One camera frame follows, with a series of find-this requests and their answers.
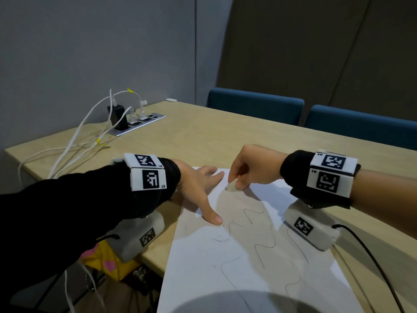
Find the eraser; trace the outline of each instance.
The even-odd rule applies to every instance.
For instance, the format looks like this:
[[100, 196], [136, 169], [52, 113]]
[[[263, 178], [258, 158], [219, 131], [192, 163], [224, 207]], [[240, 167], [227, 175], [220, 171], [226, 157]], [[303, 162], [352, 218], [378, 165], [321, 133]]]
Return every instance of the eraser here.
[[234, 179], [231, 183], [229, 183], [226, 186], [225, 190], [229, 191], [229, 192], [240, 192], [240, 191], [242, 191], [242, 190], [236, 189], [236, 182], [237, 182], [237, 179]]

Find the sheet of paper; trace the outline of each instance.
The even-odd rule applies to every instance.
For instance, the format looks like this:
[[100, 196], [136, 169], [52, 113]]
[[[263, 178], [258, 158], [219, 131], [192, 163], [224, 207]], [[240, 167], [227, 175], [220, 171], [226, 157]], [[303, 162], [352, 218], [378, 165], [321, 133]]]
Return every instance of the sheet of paper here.
[[332, 253], [283, 223], [291, 188], [278, 180], [228, 192], [222, 170], [208, 198], [223, 225], [184, 202], [158, 313], [363, 312]]

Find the desk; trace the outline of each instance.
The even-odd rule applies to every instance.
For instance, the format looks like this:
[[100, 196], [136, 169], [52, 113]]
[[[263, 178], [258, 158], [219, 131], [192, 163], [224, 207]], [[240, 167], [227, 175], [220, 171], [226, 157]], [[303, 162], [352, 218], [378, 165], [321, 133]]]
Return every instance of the desk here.
[[[207, 164], [229, 168], [245, 143], [257, 143], [286, 153], [297, 149], [334, 151], [359, 158], [365, 169], [417, 178], [416, 151], [181, 102], [164, 101], [145, 109], [147, 113], [164, 114], [166, 118], [117, 138], [107, 135], [102, 142], [109, 147], [96, 147], [66, 173], [100, 168], [124, 152], [180, 158], [192, 166]], [[86, 125], [78, 142], [90, 140], [102, 127], [103, 123]], [[6, 152], [22, 162], [44, 149], [66, 146], [74, 131], [70, 129], [46, 136], [8, 148]], [[77, 153], [77, 150], [69, 152], [63, 163]], [[58, 156], [57, 152], [43, 154], [27, 163], [24, 169], [38, 180], [45, 179]], [[177, 197], [159, 207], [167, 226], [139, 256], [161, 275], [168, 261], [180, 203], [181, 199]], [[391, 279], [404, 309], [417, 312], [417, 241], [355, 209], [331, 207], [326, 211], [362, 238]], [[343, 235], [332, 252], [366, 312], [398, 311], [377, 268], [352, 237]]]

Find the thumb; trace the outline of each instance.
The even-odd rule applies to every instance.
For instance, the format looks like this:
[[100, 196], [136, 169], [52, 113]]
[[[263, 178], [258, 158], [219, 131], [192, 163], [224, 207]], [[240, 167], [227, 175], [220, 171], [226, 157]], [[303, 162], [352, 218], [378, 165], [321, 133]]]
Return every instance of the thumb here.
[[250, 176], [249, 176], [248, 173], [246, 173], [246, 174], [240, 176], [240, 178], [236, 181], [235, 187], [236, 187], [237, 190], [243, 190], [250, 185], [251, 185]]
[[223, 219], [218, 215], [210, 206], [208, 198], [206, 197], [200, 204], [198, 204], [201, 214], [203, 218], [214, 225], [221, 225], [223, 223]]

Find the finger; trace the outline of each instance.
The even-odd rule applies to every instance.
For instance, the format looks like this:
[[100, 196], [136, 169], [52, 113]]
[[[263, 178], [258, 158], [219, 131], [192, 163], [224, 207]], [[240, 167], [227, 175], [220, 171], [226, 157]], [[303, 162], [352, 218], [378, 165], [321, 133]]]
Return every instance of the finger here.
[[221, 225], [223, 223], [223, 219], [221, 218], [220, 215], [218, 215], [210, 206], [210, 203], [208, 201], [207, 196], [205, 197], [204, 200], [202, 200], [200, 202], [200, 204], [198, 204], [200, 210], [201, 210], [201, 214], [203, 215], [203, 218], [214, 225]]
[[214, 186], [218, 184], [224, 177], [224, 171], [220, 171], [218, 174], [209, 177], [209, 181], [207, 182], [207, 187]]
[[234, 179], [237, 178], [240, 168], [245, 164], [245, 160], [243, 158], [242, 150], [237, 155], [236, 159], [233, 161], [232, 166], [230, 167], [229, 177], [227, 178], [227, 182], [231, 183]]
[[236, 190], [243, 190], [250, 185], [251, 185], [250, 176], [247, 173], [239, 177], [239, 179], [236, 181], [235, 187], [236, 187]]
[[217, 171], [217, 167], [215, 166], [202, 166], [200, 168], [197, 169], [199, 172], [201, 172], [201, 174], [206, 175], [206, 174], [213, 174]]

